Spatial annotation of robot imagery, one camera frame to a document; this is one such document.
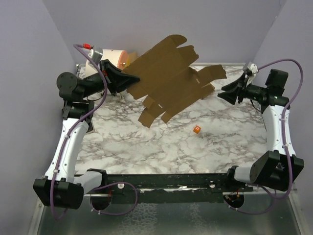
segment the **white paper roll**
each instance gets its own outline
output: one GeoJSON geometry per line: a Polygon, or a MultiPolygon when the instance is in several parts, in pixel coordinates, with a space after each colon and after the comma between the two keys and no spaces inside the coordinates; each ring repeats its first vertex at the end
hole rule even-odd
{"type": "MultiPolygon", "coordinates": [[[[127,63],[128,53],[125,50],[102,49],[102,52],[103,56],[101,60],[108,59],[114,66],[121,70],[127,63]]],[[[93,66],[90,66],[88,60],[86,60],[86,77],[89,77],[95,73],[97,73],[97,70],[93,66]]]]}

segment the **cardboard piece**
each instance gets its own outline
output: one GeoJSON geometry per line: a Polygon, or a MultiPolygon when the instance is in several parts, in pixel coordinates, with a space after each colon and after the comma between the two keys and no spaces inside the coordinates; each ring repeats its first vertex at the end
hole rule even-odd
{"type": "Polygon", "coordinates": [[[148,95],[139,121],[150,127],[160,116],[167,123],[173,116],[214,92],[213,80],[226,78],[221,65],[205,67],[199,72],[190,68],[198,59],[193,46],[178,47],[187,39],[171,35],[137,58],[123,71],[140,77],[127,89],[134,99],[148,95]]]}
{"type": "Polygon", "coordinates": [[[127,62],[126,62],[126,66],[129,66],[132,62],[134,62],[136,59],[138,58],[137,52],[132,52],[128,54],[128,58],[127,58],[127,62]]]}

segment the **lavender wall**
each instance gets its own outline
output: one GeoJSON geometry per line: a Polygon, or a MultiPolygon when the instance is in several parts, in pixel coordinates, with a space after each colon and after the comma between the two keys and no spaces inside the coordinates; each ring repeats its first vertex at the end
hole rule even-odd
{"type": "MultiPolygon", "coordinates": [[[[264,39],[254,62],[263,65],[268,62],[293,58],[300,62],[304,70],[304,83],[299,96],[291,107],[290,129],[292,143],[297,156],[303,158],[305,167],[296,180],[299,195],[307,221],[313,232],[313,183],[312,183],[312,102],[313,102],[313,1],[287,0],[281,13],[264,39]]],[[[289,72],[285,95],[291,97],[299,84],[299,70],[291,62],[273,66],[289,72]]],[[[257,79],[264,84],[269,69],[262,71],[257,79]]]]}
{"type": "Polygon", "coordinates": [[[41,0],[2,0],[0,22],[0,234],[25,235],[61,131],[56,78],[75,64],[41,0]]]}
{"type": "Polygon", "coordinates": [[[73,43],[146,52],[170,34],[195,46],[198,62],[253,59],[285,0],[43,0],[74,60],[73,43]]]}

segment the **white marble tabletop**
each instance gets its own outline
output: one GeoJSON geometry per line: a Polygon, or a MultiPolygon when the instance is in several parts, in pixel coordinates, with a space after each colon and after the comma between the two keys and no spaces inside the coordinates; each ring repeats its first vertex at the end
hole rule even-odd
{"type": "Polygon", "coordinates": [[[223,85],[242,73],[240,67],[225,70],[227,79],[212,82],[214,94],[167,124],[157,118],[150,129],[138,121],[143,99],[109,95],[94,114],[95,132],[85,135],[75,172],[98,168],[109,174],[224,173],[233,165],[250,165],[266,151],[266,131],[249,100],[233,106],[217,97],[223,85]],[[196,125],[199,134],[193,132],[196,125]]]}

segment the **screw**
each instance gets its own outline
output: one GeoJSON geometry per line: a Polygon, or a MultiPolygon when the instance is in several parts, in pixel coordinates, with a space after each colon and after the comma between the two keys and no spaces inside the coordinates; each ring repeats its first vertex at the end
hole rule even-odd
{"type": "Polygon", "coordinates": [[[117,187],[118,187],[119,189],[123,189],[124,186],[125,186],[124,184],[118,184],[118,185],[117,185],[117,187]]]}

